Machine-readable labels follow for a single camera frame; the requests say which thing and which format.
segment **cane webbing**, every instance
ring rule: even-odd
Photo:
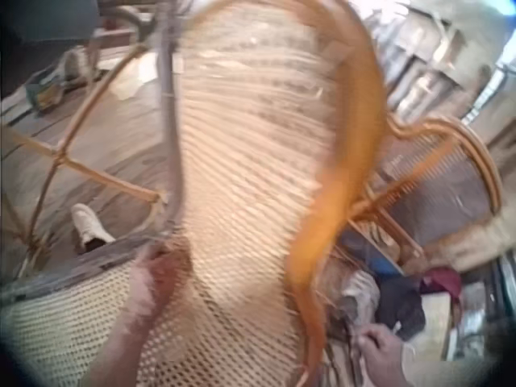
[[[389,183],[409,176],[449,139],[449,135],[436,134],[389,138],[371,184],[373,190],[381,191]],[[389,214],[421,246],[487,218],[492,200],[478,162],[456,144],[395,196],[387,208]]]
[[[305,19],[314,12],[284,3]],[[194,275],[152,331],[139,383],[285,385],[302,363],[302,334],[284,259],[334,147],[332,70],[347,48],[260,2],[207,16],[181,37],[183,227]],[[123,304],[128,269],[6,308],[5,337],[49,385],[75,385]]]

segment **red cloth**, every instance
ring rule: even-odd
[[[462,280],[453,268],[431,268],[422,275],[419,290],[421,294],[446,291],[450,293],[453,302],[459,302]]]

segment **white shoe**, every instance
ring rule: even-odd
[[[95,212],[86,204],[79,203],[72,206],[72,220],[81,238],[82,247],[95,238],[106,243],[115,241],[113,235],[104,230]]]

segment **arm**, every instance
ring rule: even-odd
[[[388,327],[378,324],[362,327],[358,331],[358,345],[375,386],[412,387],[403,374],[403,342]]]
[[[80,385],[136,385],[142,348],[173,294],[177,277],[171,255],[155,250],[148,246],[136,258],[127,301]]]

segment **hand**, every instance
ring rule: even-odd
[[[371,382],[376,387],[407,387],[402,370],[403,342],[385,325],[358,330],[358,345]]]
[[[126,310],[142,322],[155,320],[177,287],[178,260],[162,245],[144,246],[136,257],[129,278]]]

